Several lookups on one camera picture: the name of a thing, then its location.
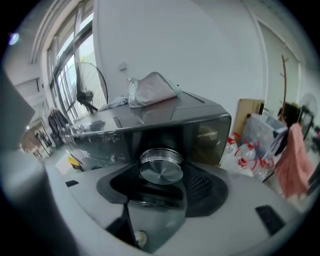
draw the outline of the white countertop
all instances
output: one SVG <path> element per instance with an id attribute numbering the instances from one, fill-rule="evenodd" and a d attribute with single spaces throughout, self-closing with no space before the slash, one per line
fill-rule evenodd
<path id="1" fill-rule="evenodd" d="M 69 191 L 83 210 L 102 228 L 120 217 L 123 205 L 112 204 L 97 191 L 99 178 L 123 167 L 119 164 L 106 168 L 72 173 L 65 181 L 75 180 L 79 184 Z M 229 194 L 226 202 L 210 216 L 186 218 L 184 224 L 156 252 L 156 255 L 231 255 L 246 250 L 269 238 L 255 207 L 269 205 L 286 222 L 300 214 L 285 199 L 261 182 L 237 173 L 208 165 L 207 171 L 223 179 Z"/>

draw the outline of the electric fan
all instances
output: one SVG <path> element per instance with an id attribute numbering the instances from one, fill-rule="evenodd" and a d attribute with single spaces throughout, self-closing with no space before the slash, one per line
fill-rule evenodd
<path id="1" fill-rule="evenodd" d="M 99 69 L 88 62 L 69 67 L 63 73 L 58 89 L 67 113 L 73 112 L 76 117 L 83 117 L 88 112 L 93 114 L 108 104 L 106 81 Z"/>

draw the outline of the pink cloth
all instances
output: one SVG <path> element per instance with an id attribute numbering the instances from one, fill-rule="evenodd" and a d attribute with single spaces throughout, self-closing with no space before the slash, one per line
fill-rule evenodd
<path id="1" fill-rule="evenodd" d="M 308 158 L 298 123 L 290 127 L 286 148 L 276 163 L 274 171 L 285 198 L 308 191 L 308 181 L 315 169 Z"/>

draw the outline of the black appliance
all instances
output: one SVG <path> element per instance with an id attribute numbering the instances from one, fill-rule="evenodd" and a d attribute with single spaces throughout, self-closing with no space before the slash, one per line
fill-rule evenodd
<path id="1" fill-rule="evenodd" d="M 134 201 L 201 217 L 223 205 L 228 187 L 194 163 L 218 166 L 230 126 L 221 105 L 181 92 L 147 107 L 97 112 L 67 130 L 65 140 L 88 172 L 92 166 L 127 164 L 98 180 L 96 189 L 108 202 Z"/>

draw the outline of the white wall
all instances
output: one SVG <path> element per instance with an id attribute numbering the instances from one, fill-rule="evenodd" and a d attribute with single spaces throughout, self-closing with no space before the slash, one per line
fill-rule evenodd
<path id="1" fill-rule="evenodd" d="M 240 0 L 96 0 L 95 58 L 109 100 L 128 77 L 160 72 L 188 92 L 221 104 L 234 122 L 238 100 L 264 98 L 262 53 Z"/>
<path id="2" fill-rule="evenodd" d="M 264 104 L 265 108 L 273 113 L 273 117 L 278 116 L 282 108 L 285 94 L 285 80 L 280 75 L 284 73 L 282 55 L 288 61 L 285 63 L 286 70 L 286 98 L 288 103 L 297 103 L 299 91 L 299 63 L 293 53 L 285 46 L 271 30 L 260 24 L 264 43 L 267 51 L 269 86 Z"/>
<path id="3" fill-rule="evenodd" d="M 299 21 L 279 0 L 243 0 L 256 18 L 284 41 L 303 65 L 319 67 L 316 49 Z"/>

